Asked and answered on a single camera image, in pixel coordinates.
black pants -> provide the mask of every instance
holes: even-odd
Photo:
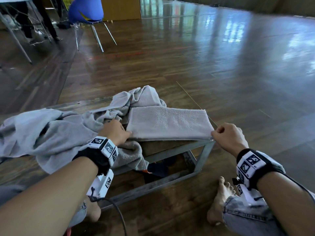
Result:
[[[51,23],[51,20],[48,16],[43,4],[42,4],[42,1],[41,0],[33,0],[33,3],[36,6],[39,14],[42,16],[44,24],[48,28],[51,36],[53,38],[56,38],[57,33],[55,31],[55,28],[53,27],[53,24]],[[14,6],[20,12],[28,14],[28,7],[27,7],[27,3],[25,1],[16,2]],[[16,16],[15,19],[17,20],[18,23],[21,24],[22,31],[24,32],[25,36],[27,38],[32,38],[31,26],[30,26],[28,17],[22,13],[18,13],[18,15]]]

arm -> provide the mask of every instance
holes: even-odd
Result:
[[[130,136],[119,121],[99,133],[122,144]],[[86,157],[79,157],[31,186],[0,207],[0,235],[63,235],[98,172]]]
[[[242,130],[224,123],[211,133],[215,141],[235,158],[249,148]],[[264,175],[257,188],[290,236],[315,234],[315,204],[310,195],[292,180],[277,172]]]

forearm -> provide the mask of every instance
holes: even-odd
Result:
[[[98,172],[79,157],[0,207],[0,235],[63,235]]]
[[[258,181],[257,188],[287,234],[315,234],[315,205],[300,186],[281,173],[270,172]]]

towel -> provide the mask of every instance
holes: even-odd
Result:
[[[0,158],[35,155],[40,167],[49,174],[72,161],[80,147],[97,136],[107,120],[121,120],[130,107],[164,106],[156,90],[150,86],[121,92],[113,96],[109,106],[84,114],[40,109],[21,113],[4,121],[0,127]],[[137,142],[119,146],[113,168],[128,165],[146,170],[142,149]]]
[[[137,141],[205,140],[213,130],[205,110],[162,106],[132,108],[127,126]]]

hand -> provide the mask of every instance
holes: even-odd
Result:
[[[242,129],[231,123],[224,123],[211,132],[214,140],[227,152],[236,158],[241,150],[248,147]]]
[[[104,124],[104,128],[100,130],[99,136],[107,137],[110,139],[115,146],[119,146],[130,137],[131,132],[125,131],[123,126],[118,120],[111,120]]]

